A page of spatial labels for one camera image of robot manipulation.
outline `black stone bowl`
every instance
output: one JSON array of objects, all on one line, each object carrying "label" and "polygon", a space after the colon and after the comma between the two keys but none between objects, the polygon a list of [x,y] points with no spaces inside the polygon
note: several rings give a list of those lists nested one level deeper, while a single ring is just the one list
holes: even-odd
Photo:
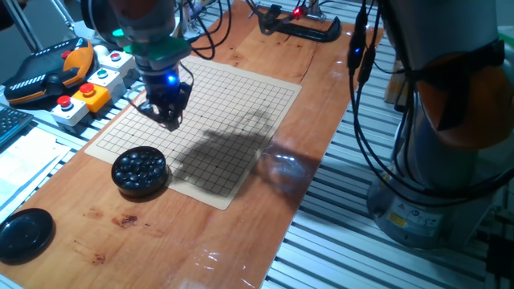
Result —
[{"label": "black stone bowl", "polygon": [[165,185],[168,167],[158,149],[142,146],[122,153],[112,165],[111,177],[126,197],[147,197]]}]

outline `keyboard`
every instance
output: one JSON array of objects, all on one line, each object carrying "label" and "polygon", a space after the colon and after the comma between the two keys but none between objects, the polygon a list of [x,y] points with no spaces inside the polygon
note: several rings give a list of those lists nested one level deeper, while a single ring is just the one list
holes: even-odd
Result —
[{"label": "keyboard", "polygon": [[0,147],[25,128],[33,117],[13,108],[0,110]]}]

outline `white paper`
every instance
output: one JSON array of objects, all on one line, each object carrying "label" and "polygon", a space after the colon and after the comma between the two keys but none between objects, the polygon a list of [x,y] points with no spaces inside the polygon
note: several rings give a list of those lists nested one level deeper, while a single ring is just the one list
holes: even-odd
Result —
[{"label": "white paper", "polygon": [[0,154],[0,210],[3,210],[69,148],[38,128],[22,136]]}]

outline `red emergency stop button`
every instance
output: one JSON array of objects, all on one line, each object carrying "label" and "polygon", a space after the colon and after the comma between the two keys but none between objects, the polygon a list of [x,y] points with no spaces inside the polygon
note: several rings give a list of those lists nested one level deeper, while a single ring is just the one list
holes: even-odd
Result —
[{"label": "red emergency stop button", "polygon": [[71,51],[65,51],[65,52],[63,52],[63,54],[61,55],[61,57],[62,57],[63,59],[66,59],[68,56],[70,56],[70,54],[71,54]]},{"label": "red emergency stop button", "polygon": [[121,59],[121,55],[117,52],[111,54],[111,60],[112,61],[119,61]]},{"label": "red emergency stop button", "polygon": [[92,83],[82,84],[80,87],[80,92],[89,93],[95,90],[95,86]]},{"label": "red emergency stop button", "polygon": [[57,104],[62,108],[69,108],[71,106],[71,97],[70,96],[61,96],[57,99]]},{"label": "red emergency stop button", "polygon": [[93,96],[95,94],[95,86],[92,83],[82,84],[79,90],[84,96]]}]

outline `black bowl lid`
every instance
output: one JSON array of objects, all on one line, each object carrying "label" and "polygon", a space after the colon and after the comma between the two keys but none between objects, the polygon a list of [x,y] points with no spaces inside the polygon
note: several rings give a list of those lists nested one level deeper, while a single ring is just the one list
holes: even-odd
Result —
[{"label": "black bowl lid", "polygon": [[50,244],[55,223],[42,209],[27,209],[0,224],[0,261],[23,263],[41,254]]}]

